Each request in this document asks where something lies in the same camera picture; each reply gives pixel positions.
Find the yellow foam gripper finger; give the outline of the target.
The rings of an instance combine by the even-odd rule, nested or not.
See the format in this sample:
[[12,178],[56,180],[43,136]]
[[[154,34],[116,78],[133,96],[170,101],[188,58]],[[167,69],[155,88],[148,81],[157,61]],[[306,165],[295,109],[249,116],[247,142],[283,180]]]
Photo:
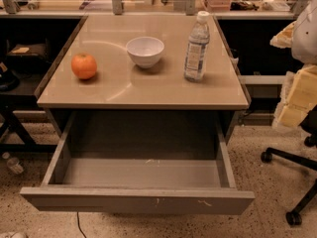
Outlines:
[[317,105],[317,66],[305,64],[297,73],[286,73],[280,101],[273,114],[274,129],[293,129]]

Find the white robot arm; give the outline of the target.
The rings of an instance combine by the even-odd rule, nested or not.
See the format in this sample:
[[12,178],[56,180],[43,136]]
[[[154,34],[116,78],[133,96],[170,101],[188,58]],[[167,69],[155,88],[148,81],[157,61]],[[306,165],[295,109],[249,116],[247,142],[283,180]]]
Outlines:
[[317,0],[308,0],[297,20],[269,43],[280,49],[291,48],[292,57],[303,63],[298,72],[286,73],[274,111],[272,127],[289,131],[298,127],[317,106]]

